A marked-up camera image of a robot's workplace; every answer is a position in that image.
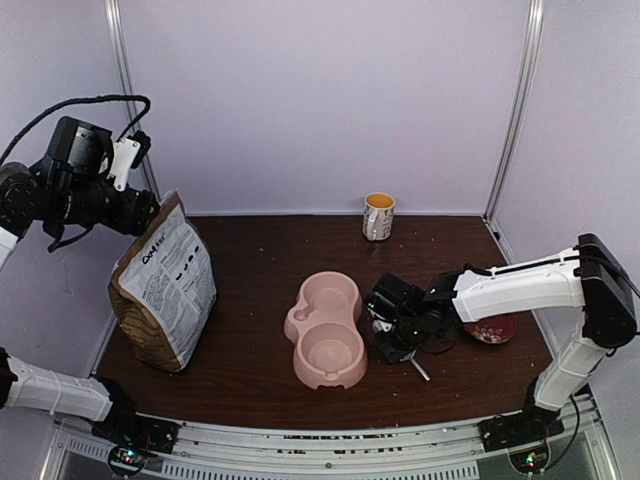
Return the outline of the brown pet food bag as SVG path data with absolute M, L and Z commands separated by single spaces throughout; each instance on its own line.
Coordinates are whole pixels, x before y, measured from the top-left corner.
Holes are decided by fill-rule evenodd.
M 179 192 L 116 263 L 108 293 L 138 360 L 171 373 L 189 364 L 217 300 L 213 264 Z

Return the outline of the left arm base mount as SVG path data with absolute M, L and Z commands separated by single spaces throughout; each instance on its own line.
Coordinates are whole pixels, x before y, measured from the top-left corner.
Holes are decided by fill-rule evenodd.
M 135 415 L 132 424 L 90 421 L 91 434 L 113 444 L 107 466 L 120 478 L 140 474 L 160 454 L 171 454 L 180 425 L 168 420 Z

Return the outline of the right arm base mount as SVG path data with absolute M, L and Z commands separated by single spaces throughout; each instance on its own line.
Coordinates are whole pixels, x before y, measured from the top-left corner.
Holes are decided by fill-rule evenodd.
M 524 415 L 497 415 L 478 424 L 485 452 L 506 450 L 511 466 L 519 473 L 542 473 L 551 463 L 549 439 L 565 431 L 561 420 L 547 424 Z

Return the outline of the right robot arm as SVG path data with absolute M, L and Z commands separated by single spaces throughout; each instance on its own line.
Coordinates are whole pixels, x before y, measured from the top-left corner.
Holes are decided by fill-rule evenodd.
M 390 364 L 410 359 L 456 327 L 530 312 L 556 339 L 550 322 L 570 315 L 553 360 L 529 385 L 521 412 L 508 416 L 513 433 L 530 442 L 545 431 L 606 357 L 639 334 L 639 290 L 604 241 L 594 233 L 556 254 L 506 266 L 437 274 L 422 289 L 383 274 L 366 294 L 376 347 Z

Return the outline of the silver metal scoop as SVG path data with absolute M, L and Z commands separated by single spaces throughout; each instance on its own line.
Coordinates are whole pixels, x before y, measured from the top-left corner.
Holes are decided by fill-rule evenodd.
M 431 381 L 431 376 L 429 375 L 429 373 L 419 364 L 419 362 L 416 360 L 415 358 L 416 352 L 410 352 L 408 355 L 406 355 L 403 359 L 402 362 L 406 363 L 408 362 L 409 364 L 411 364 L 414 369 L 419 373 L 419 375 L 423 378 L 423 380 L 425 382 L 430 382 Z

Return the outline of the pink double pet bowl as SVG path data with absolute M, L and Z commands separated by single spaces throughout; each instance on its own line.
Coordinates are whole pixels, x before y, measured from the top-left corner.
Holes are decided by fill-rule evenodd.
M 349 389 L 362 380 L 368 365 L 357 328 L 362 308 L 358 286 L 341 272 L 322 271 L 303 281 L 284 321 L 301 383 L 314 390 Z

